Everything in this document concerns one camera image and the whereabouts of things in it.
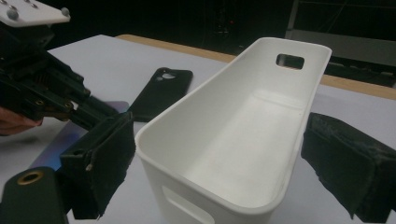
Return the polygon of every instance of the finger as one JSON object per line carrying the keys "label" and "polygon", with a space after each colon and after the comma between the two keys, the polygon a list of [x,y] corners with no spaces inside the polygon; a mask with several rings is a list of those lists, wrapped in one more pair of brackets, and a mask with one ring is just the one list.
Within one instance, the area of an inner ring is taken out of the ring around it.
{"label": "finger", "polygon": [[14,126],[6,129],[0,128],[0,135],[7,136],[16,133],[21,133],[31,128],[32,128],[31,126],[23,126],[23,125]]}
{"label": "finger", "polygon": [[9,123],[14,123],[17,125],[25,125],[25,126],[38,126],[41,124],[42,120],[34,121],[26,118],[23,115],[19,115],[14,113],[8,109],[0,107],[0,119]]}

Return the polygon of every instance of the white mounting plate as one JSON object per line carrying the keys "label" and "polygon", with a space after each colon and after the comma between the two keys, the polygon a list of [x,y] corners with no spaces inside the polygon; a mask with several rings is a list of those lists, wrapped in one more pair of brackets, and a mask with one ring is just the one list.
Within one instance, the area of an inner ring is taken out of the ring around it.
{"label": "white mounting plate", "polygon": [[[18,13],[16,20],[7,15],[9,10]],[[24,27],[67,22],[70,21],[70,16],[34,0],[0,0],[0,21],[12,27]]]}

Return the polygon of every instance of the black foam piece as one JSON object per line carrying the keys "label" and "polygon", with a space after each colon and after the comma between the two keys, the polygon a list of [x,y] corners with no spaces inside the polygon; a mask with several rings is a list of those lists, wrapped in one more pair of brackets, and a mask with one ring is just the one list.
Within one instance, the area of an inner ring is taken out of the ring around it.
{"label": "black foam piece", "polygon": [[302,157],[353,217],[385,223],[396,208],[396,151],[339,119],[311,113]]}

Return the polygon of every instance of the dark background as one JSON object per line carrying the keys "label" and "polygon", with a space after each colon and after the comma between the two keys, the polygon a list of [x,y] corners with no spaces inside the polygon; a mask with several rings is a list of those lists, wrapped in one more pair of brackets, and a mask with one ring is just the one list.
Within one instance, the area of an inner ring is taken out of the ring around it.
{"label": "dark background", "polygon": [[[94,35],[141,35],[201,49],[238,54],[264,36],[284,37],[293,0],[43,0],[67,7],[71,21],[52,25],[53,49]],[[294,28],[396,41],[394,0],[301,0]],[[335,75],[392,86],[368,68]]]}

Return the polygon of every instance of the circular hole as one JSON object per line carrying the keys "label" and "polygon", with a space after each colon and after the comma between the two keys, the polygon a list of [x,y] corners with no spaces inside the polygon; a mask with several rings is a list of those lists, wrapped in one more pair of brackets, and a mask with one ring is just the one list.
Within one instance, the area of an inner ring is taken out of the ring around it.
{"label": "circular hole", "polygon": [[38,178],[38,174],[30,174],[24,177],[23,181],[32,181]]}
{"label": "circular hole", "polygon": [[18,184],[19,185],[29,185],[29,184],[35,183],[37,180],[41,179],[41,177],[43,177],[43,175],[44,174],[41,171],[29,172],[26,175],[23,175],[18,179]]}
{"label": "circular hole", "polygon": [[172,75],[172,74],[169,74],[169,73],[164,73],[164,74],[163,74],[163,78],[172,79],[172,78],[175,78],[175,76]]}

